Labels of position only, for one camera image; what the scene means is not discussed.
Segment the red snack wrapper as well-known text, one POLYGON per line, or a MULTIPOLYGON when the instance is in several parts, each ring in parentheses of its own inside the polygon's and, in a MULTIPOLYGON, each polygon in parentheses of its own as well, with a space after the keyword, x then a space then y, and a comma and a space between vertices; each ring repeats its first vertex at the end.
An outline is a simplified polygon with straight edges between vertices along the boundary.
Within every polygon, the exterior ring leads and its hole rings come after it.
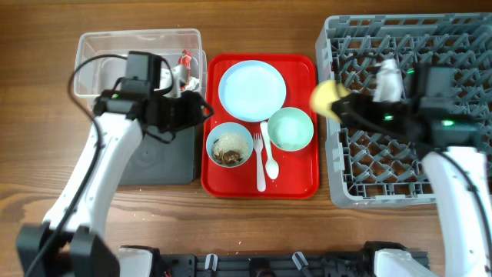
POLYGON ((179 65, 183 65, 188 71, 191 70, 191 60, 193 55, 188 50, 183 50, 178 60, 179 65))

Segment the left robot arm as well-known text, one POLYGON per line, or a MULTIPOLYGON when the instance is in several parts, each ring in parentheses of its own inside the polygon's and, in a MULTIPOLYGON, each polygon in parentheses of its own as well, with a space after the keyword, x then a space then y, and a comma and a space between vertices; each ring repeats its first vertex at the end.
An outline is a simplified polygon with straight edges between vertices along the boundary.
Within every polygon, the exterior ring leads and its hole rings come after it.
POLYGON ((104 234, 111 201, 144 138, 161 142, 209 119, 213 108, 187 89, 188 68, 131 51, 125 74, 85 114, 91 131, 67 185, 40 225, 24 225, 16 247, 26 276, 168 276, 158 249, 113 252, 104 234))

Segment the rice and meat leftovers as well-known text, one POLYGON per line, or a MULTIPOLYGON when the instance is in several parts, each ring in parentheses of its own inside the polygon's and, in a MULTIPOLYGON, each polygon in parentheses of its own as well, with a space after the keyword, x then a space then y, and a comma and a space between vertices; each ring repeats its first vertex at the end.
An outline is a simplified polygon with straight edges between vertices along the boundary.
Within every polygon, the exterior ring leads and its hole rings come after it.
POLYGON ((212 158, 225 167, 240 165, 248 157, 248 143, 238 133, 224 133, 212 146, 212 158))

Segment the white napkin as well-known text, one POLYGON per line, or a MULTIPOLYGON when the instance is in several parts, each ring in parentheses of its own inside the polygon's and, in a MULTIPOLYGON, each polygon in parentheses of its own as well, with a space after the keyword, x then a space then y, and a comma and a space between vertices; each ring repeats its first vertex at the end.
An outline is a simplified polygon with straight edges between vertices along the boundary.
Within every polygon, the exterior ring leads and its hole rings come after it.
POLYGON ((196 92, 200 86, 200 80, 193 76, 190 76, 186 81, 185 85, 181 87, 181 90, 184 91, 193 91, 196 92))

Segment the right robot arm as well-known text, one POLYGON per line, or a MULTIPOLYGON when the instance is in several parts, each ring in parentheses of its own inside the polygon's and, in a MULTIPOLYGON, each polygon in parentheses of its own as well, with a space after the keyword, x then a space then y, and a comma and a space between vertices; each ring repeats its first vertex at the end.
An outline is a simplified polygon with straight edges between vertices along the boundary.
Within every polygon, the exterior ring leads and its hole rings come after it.
POLYGON ((491 203, 477 120, 452 111, 452 68, 420 65, 408 75, 406 99, 401 98, 400 69, 382 62, 374 95, 349 92, 329 81, 323 106, 345 125, 414 144, 436 195, 446 274, 489 276, 491 203))

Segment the yellow plastic cup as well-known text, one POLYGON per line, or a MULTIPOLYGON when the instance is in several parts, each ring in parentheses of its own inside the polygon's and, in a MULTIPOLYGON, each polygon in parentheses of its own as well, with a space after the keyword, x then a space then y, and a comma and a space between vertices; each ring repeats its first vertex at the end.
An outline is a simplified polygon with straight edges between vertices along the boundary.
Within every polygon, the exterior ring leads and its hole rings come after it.
POLYGON ((338 115, 331 110, 334 102, 340 97, 349 95, 350 91, 335 80, 327 80, 316 86, 310 97, 311 109, 319 115, 338 123, 341 122, 338 115))

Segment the mint green bowl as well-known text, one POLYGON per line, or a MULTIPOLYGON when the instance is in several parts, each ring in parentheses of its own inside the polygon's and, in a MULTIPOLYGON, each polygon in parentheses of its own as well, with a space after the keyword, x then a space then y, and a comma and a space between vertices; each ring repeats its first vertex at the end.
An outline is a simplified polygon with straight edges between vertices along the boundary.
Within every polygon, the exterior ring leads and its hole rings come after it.
POLYGON ((268 120, 267 130, 271 142, 286 152, 306 148, 314 137, 314 123, 311 118, 294 107, 276 111, 268 120))

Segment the light blue food bowl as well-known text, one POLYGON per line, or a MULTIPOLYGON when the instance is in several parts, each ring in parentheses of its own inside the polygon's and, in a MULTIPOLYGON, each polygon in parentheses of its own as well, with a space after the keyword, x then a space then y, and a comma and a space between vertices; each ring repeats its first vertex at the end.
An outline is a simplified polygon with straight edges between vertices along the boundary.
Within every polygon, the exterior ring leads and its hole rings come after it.
POLYGON ((208 157, 215 164, 217 164, 223 168, 235 168, 235 167, 241 166, 244 163, 246 163, 246 161, 251 157, 251 153, 253 152, 253 138, 252 138, 251 133, 243 125, 240 125, 240 124, 234 123, 234 122, 222 123, 222 124, 216 126, 215 128, 213 128, 211 130, 211 132, 208 134, 208 137, 206 140, 206 152, 208 154, 208 157), (238 134, 242 135, 248 143, 248 150, 249 150, 249 154, 248 154, 248 157, 246 158, 246 160, 244 162, 242 162, 240 165, 236 165, 233 167, 225 167, 223 165, 219 165, 212 158, 212 146, 213 146, 214 141, 216 139, 218 139, 224 133, 229 133, 229 132, 238 133, 238 134))

